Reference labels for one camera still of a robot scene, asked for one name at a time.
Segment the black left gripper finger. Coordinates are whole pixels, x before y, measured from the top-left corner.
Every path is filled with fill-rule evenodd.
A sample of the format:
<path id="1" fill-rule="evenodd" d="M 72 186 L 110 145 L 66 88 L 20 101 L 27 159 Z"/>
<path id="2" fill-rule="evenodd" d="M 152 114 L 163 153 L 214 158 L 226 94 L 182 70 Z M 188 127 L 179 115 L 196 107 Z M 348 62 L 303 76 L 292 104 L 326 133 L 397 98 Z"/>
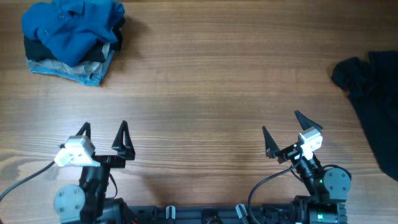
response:
<path id="1" fill-rule="evenodd" d="M 128 123 L 123 120 L 111 146 L 119 156 L 134 156 L 135 150 L 129 134 Z"/>
<path id="2" fill-rule="evenodd" d="M 88 139 L 91 139 L 91 124 L 89 122 L 85 122 L 76 135 L 86 136 Z"/>

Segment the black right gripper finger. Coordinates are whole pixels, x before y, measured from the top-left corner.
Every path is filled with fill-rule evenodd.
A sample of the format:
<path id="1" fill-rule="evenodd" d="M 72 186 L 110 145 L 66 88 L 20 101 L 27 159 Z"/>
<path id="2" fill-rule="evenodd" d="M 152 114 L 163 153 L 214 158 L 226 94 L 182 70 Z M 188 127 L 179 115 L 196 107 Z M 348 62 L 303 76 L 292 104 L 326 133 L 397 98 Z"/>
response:
<path id="1" fill-rule="evenodd" d="M 311 119 L 307 118 L 304 114 L 302 114 L 299 110 L 295 110 L 294 114 L 296 115 L 296 118 L 302 127 L 302 129 L 305 131 L 309 128 L 315 128 L 318 131 L 322 131 L 323 127 L 320 126 L 318 123 L 312 121 Z"/>
<path id="2" fill-rule="evenodd" d="M 280 149 L 265 126 L 262 127 L 265 140 L 266 156 L 273 159 L 279 155 Z"/>

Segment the blue polo shirt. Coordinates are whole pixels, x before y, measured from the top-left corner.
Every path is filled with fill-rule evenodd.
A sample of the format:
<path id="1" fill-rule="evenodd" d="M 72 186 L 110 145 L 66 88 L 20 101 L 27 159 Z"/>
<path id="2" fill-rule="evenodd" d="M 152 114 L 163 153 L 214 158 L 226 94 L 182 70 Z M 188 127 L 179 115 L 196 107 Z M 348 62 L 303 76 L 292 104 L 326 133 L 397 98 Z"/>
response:
<path id="1" fill-rule="evenodd" d="M 122 3 L 113 0 L 38 2 L 22 16 L 22 32 L 39 40 L 59 61 L 74 67 L 97 41 L 118 41 L 113 27 L 124 17 Z"/>

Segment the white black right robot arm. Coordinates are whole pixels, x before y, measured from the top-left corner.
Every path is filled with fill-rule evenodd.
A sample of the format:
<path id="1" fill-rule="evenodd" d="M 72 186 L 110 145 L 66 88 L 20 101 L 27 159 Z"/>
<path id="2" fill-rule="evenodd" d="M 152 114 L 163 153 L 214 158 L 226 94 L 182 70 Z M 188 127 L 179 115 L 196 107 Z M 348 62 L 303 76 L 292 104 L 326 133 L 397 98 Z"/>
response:
<path id="1" fill-rule="evenodd" d="M 294 111 L 302 128 L 296 143 L 279 149 L 266 127 L 262 128 L 266 156 L 278 163 L 291 162 L 287 170 L 302 183 L 308 195 L 297 195 L 287 205 L 262 205 L 258 223 L 347 223 L 345 202 L 352 175 L 344 168 L 321 165 L 315 151 L 322 146 L 322 126 Z"/>

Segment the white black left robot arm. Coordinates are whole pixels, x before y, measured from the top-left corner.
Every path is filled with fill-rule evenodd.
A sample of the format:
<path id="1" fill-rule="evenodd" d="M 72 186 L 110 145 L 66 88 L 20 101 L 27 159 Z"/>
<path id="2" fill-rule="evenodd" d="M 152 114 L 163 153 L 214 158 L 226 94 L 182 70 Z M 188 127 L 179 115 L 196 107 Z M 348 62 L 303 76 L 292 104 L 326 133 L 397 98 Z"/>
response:
<path id="1" fill-rule="evenodd" d="M 62 187 L 53 200 L 61 223 L 138 223 L 138 217 L 122 198 L 107 198 L 111 169 L 123 169 L 135 159 L 128 124 L 122 121 L 111 149 L 114 155 L 97 155 L 91 142 L 91 126 L 86 122 L 70 136 L 55 156 L 59 167 L 82 168 L 79 183 Z"/>

